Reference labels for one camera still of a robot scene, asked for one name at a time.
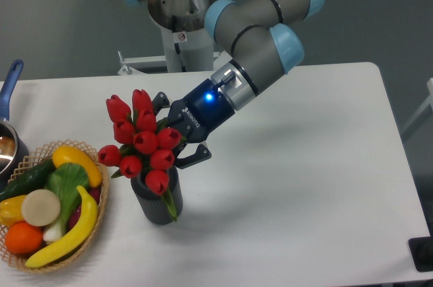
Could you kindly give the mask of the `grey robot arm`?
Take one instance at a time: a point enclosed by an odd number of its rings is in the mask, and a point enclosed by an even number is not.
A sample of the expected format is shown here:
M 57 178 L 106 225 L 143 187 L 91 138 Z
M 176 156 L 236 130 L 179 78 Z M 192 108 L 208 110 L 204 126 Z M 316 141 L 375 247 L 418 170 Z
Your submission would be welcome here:
M 172 103 L 156 98 L 157 109 L 169 110 L 168 125 L 198 146 L 191 156 L 176 159 L 176 167 L 209 159 L 208 135 L 303 60 L 304 49 L 290 24 L 316 14 L 324 1 L 124 0 L 147 3 L 169 72 L 210 70 L 215 45 L 229 55 L 184 98 Z

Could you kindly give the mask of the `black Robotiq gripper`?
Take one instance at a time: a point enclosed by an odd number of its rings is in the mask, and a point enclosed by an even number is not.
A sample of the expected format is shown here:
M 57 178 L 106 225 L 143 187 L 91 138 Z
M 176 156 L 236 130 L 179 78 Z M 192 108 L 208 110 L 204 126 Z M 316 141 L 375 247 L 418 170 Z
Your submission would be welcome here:
M 155 115 L 162 109 L 170 108 L 168 126 L 178 130 L 188 143 L 199 143 L 193 154 L 176 159 L 174 165 L 178 169 L 186 169 L 211 159 L 212 153 L 206 142 L 202 141 L 235 114 L 231 104 L 215 89 L 215 84 L 210 79 L 200 83 L 171 106 L 167 95 L 160 91 L 152 100 L 152 105 Z

